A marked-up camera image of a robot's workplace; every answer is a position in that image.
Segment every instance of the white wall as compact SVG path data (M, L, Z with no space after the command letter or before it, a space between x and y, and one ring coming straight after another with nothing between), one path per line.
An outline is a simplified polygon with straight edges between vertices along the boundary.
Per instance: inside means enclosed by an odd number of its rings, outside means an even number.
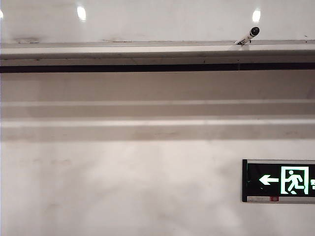
M236 41L253 26L255 40L309 41L314 8L314 0L3 0L1 43Z
M4 236L312 235L241 160L315 159L315 71L1 75Z

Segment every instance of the emergency exit sign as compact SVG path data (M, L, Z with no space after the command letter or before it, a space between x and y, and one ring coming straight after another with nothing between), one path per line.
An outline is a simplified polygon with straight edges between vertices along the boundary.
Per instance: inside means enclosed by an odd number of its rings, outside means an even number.
M315 203L315 161L243 160L242 200Z

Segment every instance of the black sign panel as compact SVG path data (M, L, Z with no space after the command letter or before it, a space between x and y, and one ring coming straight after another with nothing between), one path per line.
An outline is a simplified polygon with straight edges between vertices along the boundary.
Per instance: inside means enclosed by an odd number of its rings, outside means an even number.
M315 197L315 161L243 160L243 202L248 196Z

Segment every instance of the horizontal ledge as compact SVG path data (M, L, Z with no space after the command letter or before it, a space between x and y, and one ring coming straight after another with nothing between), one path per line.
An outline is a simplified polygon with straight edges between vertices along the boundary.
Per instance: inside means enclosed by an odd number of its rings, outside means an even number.
M25 47L2 48L6 59L86 59L151 57L217 57L270 54L315 54L315 44L288 45L199 45L199 46L120 46L120 47Z

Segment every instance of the sign frame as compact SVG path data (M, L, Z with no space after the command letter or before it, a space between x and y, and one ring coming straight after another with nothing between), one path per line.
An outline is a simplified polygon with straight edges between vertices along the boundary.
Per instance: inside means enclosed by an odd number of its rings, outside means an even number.
M247 181L248 181L248 164L284 164L286 166L281 167L281 176L278 178L273 178L275 176L264 175L259 180L264 182L266 185L270 185L273 182L281 182L281 193L274 196L253 196L252 194L248 193ZM284 178L283 170L291 170L294 169L294 165L315 165L315 160L270 160L270 159L243 159L243 166L242 166L242 202L244 203L272 203L272 204L315 204L315 197L311 196L297 196L294 197L284 196L285 188L283 187L282 178ZM309 183L309 173L308 169L306 168L299 168L299 171L305 170L305 179ZM308 188L305 185L305 193L308 194Z

